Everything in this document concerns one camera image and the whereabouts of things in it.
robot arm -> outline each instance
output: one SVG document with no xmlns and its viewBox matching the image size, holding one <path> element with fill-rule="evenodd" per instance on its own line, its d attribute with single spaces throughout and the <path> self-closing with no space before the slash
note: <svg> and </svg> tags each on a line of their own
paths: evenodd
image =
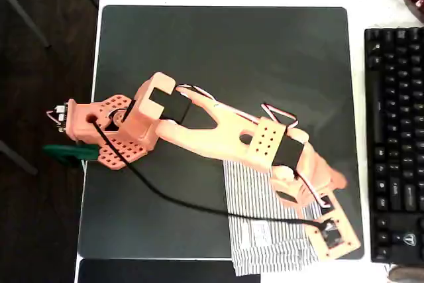
<svg viewBox="0 0 424 283">
<path fill-rule="evenodd" d="M 98 144 L 98 161 L 114 170 L 125 163 L 111 150 L 93 123 L 96 122 L 113 146 L 133 162 L 154 149 L 158 139 L 200 156 L 242 162 L 260 172 L 272 172 L 272 188 L 285 207 L 297 209 L 317 200 L 325 230 L 305 225 L 305 231 L 320 259 L 334 259 L 356 250 L 360 242 L 333 190 L 346 186 L 345 177 L 333 170 L 309 143 L 309 135 L 271 119 L 260 119 L 225 105 L 211 95 L 175 80 L 154 74 L 134 99 L 114 95 L 102 102 L 77 104 L 70 99 L 57 107 L 59 130 L 75 141 Z M 177 105 L 169 101 L 183 101 Z M 187 106 L 204 109 L 216 122 L 214 129 L 188 129 L 181 125 Z M 251 141 L 241 141 L 250 135 Z"/>
</svg>

striped cloth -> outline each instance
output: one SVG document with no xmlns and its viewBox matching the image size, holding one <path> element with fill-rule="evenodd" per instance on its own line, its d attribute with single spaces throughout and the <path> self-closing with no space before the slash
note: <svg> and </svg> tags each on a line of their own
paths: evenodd
<svg viewBox="0 0 424 283">
<path fill-rule="evenodd" d="M 269 179 L 238 162 L 224 160 L 225 192 L 228 211 L 242 215 L 296 219 L 293 208 L 284 208 Z M 312 203 L 303 208 L 306 219 L 321 215 Z M 298 271 L 317 261 L 302 225 L 251 221 L 229 217 L 231 258 L 237 276 L 263 272 Z"/>
</svg>

keyboard key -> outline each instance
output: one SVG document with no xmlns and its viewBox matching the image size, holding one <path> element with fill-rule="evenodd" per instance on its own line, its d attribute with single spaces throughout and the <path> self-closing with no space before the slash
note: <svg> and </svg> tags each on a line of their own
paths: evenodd
<svg viewBox="0 0 424 283">
<path fill-rule="evenodd" d="M 387 130 L 389 131 L 389 132 L 397 132 L 398 131 L 398 126 L 397 125 L 392 125 L 392 124 L 390 124 L 390 125 L 387 125 Z"/>
<path fill-rule="evenodd" d="M 411 144 L 403 144 L 401 148 L 404 152 L 411 152 L 413 149 Z"/>
<path fill-rule="evenodd" d="M 423 125 L 424 124 L 424 116 L 421 116 L 421 115 L 415 116 L 413 118 L 413 120 L 414 120 L 416 125 Z"/>
<path fill-rule="evenodd" d="M 368 59 L 367 66 L 371 70 L 376 70 L 381 67 L 383 60 L 379 56 L 371 56 Z"/>
<path fill-rule="evenodd" d="M 386 192 L 386 190 L 387 190 L 387 184 L 386 184 L 386 181 L 385 181 L 385 180 L 377 180 L 377 181 L 376 181 L 376 191 L 377 191 L 378 193 L 383 194 L 383 193 L 385 193 L 385 192 Z"/>
<path fill-rule="evenodd" d="M 394 172 L 394 173 L 397 173 L 397 172 L 399 172 L 400 171 L 400 167 L 399 167 L 399 164 L 396 164 L 396 163 L 390 163 L 389 164 L 389 171 L 390 172 Z"/>
<path fill-rule="evenodd" d="M 386 175 L 386 164 L 376 164 L 376 173 L 378 175 Z"/>
<path fill-rule="evenodd" d="M 409 28 L 408 29 L 408 35 L 409 35 L 409 39 L 412 42 L 418 42 L 419 41 L 419 36 L 420 32 L 419 32 L 419 28 Z"/>
<path fill-rule="evenodd" d="M 414 103 L 413 104 L 413 108 L 414 108 L 414 110 L 416 110 L 416 112 L 422 112 L 422 111 L 424 111 L 424 104 L 422 104 L 422 103 Z"/>
<path fill-rule="evenodd" d="M 411 108 L 409 106 L 401 106 L 399 110 L 402 115 L 409 115 L 409 113 L 411 113 Z"/>
<path fill-rule="evenodd" d="M 389 247 L 379 247 L 376 250 L 376 259 L 379 261 L 385 261 L 390 257 Z"/>
<path fill-rule="evenodd" d="M 415 202 L 415 186 L 411 184 L 405 185 L 405 210 L 415 211 L 417 210 L 417 204 Z"/>
<path fill-rule="evenodd" d="M 390 205 L 395 211 L 401 208 L 399 183 L 399 178 L 390 178 Z"/>
<path fill-rule="evenodd" d="M 387 207 L 387 199 L 384 197 L 378 197 L 377 198 L 377 209 L 381 211 L 386 211 L 388 209 Z"/>
<path fill-rule="evenodd" d="M 385 76 L 385 77 L 384 77 L 384 81 L 386 81 L 386 83 L 387 83 L 388 85 L 393 85 L 393 84 L 395 84 L 395 83 L 396 83 L 396 79 L 395 79 L 395 77 L 394 77 L 394 76 Z"/>
<path fill-rule="evenodd" d="M 398 159 L 399 158 L 399 151 L 398 150 L 389 151 L 389 158 Z"/>
<path fill-rule="evenodd" d="M 400 120 L 400 125 L 402 127 L 408 128 L 412 125 L 412 120 L 410 118 L 406 118 L 406 119 L 401 119 Z"/>
<path fill-rule="evenodd" d="M 423 91 L 413 91 L 412 96 L 414 99 L 423 99 L 424 92 Z"/>
<path fill-rule="evenodd" d="M 395 72 L 396 67 L 393 64 L 384 64 L 384 71 L 387 72 Z"/>
<path fill-rule="evenodd" d="M 409 89 L 409 82 L 400 81 L 399 82 L 399 88 L 400 89 Z"/>
<path fill-rule="evenodd" d="M 413 166 L 413 159 L 411 158 L 411 157 L 404 157 L 404 158 L 402 158 L 402 167 L 410 167 L 410 166 Z"/>
<path fill-rule="evenodd" d="M 387 116 L 388 119 L 396 119 L 398 117 L 398 114 L 392 113 L 392 112 L 387 112 L 386 116 Z"/>
<path fill-rule="evenodd" d="M 393 60 L 395 60 L 396 56 L 391 52 L 386 52 L 383 54 L 383 57 L 386 59 L 387 62 L 392 62 Z"/>
<path fill-rule="evenodd" d="M 423 152 L 424 151 L 424 142 L 423 141 L 415 142 L 415 147 L 419 152 Z"/>
<path fill-rule="evenodd" d="M 421 51 L 421 45 L 419 43 L 413 43 L 413 44 L 409 45 L 409 49 L 412 52 L 419 52 L 419 51 Z"/>
<path fill-rule="evenodd" d="M 406 48 L 406 46 L 397 46 L 395 51 L 396 51 L 396 55 L 405 56 L 408 52 L 408 49 Z"/>
<path fill-rule="evenodd" d="M 421 76 L 423 76 L 423 69 L 421 66 L 413 66 L 411 68 L 411 74 L 412 76 L 415 76 L 417 78 L 420 78 Z"/>
<path fill-rule="evenodd" d="M 402 132 L 400 133 L 400 137 L 403 139 L 410 139 L 412 137 L 412 132 Z"/>
<path fill-rule="evenodd" d="M 415 137 L 417 137 L 419 139 L 424 137 L 424 129 L 416 129 L 415 130 Z"/>
<path fill-rule="evenodd" d="M 385 92 L 386 92 L 386 95 L 392 95 L 392 96 L 396 95 L 396 90 L 392 87 L 387 87 Z"/>
<path fill-rule="evenodd" d="M 377 227 L 381 229 L 385 229 L 388 227 L 388 225 L 389 225 L 389 221 L 386 218 L 379 217 L 377 219 Z"/>
<path fill-rule="evenodd" d="M 405 58 L 398 58 L 397 63 L 401 68 L 405 68 L 408 65 L 408 60 Z"/>
<path fill-rule="evenodd" d="M 411 100 L 411 97 L 407 94 L 400 94 L 399 95 L 399 102 L 400 103 L 407 103 Z"/>
<path fill-rule="evenodd" d="M 395 137 L 389 137 L 389 138 L 387 139 L 387 143 L 388 143 L 389 145 L 395 146 L 395 145 L 397 145 L 397 144 L 399 143 L 399 141 L 398 141 L 398 139 L 397 139 L 397 138 L 395 138 Z"/>
<path fill-rule="evenodd" d="M 377 233 L 377 241 L 380 242 L 380 243 L 388 243 L 389 242 L 389 234 L 387 232 Z"/>
<path fill-rule="evenodd" d="M 411 62 L 413 65 L 419 66 L 421 64 L 421 56 L 418 56 L 418 55 L 411 56 Z"/>
<path fill-rule="evenodd" d="M 413 178 L 413 171 L 412 170 L 403 170 L 402 171 L 402 177 L 404 177 L 405 179 Z"/>
<path fill-rule="evenodd" d="M 412 83 L 412 86 L 423 87 L 423 80 L 422 79 L 412 79 L 411 83 Z"/>
<path fill-rule="evenodd" d="M 397 72 L 397 76 L 399 77 L 399 79 L 404 80 L 409 77 L 409 74 L 405 70 L 400 70 Z"/>
</svg>

gray mousepad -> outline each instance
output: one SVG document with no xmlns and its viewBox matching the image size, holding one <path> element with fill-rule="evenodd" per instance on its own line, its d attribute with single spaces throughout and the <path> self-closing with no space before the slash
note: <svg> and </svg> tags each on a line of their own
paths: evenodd
<svg viewBox="0 0 424 283">
<path fill-rule="evenodd" d="M 342 8 L 109 6 L 95 100 L 133 97 L 161 71 L 253 115 L 264 116 L 263 101 L 295 113 L 316 150 L 346 176 L 336 195 L 363 242 L 347 32 Z M 226 208 L 218 160 L 160 141 L 134 165 L 166 194 Z M 158 198 L 128 169 L 89 164 L 78 251 L 85 258 L 230 258 L 229 225 Z M 362 255 L 363 248 L 346 257 Z"/>
</svg>

black keyboard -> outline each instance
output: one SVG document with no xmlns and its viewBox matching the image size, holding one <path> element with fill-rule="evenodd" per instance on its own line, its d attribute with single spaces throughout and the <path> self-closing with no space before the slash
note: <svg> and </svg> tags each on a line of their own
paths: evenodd
<svg viewBox="0 0 424 283">
<path fill-rule="evenodd" d="M 365 30 L 371 254 L 424 264 L 424 28 Z"/>
</svg>

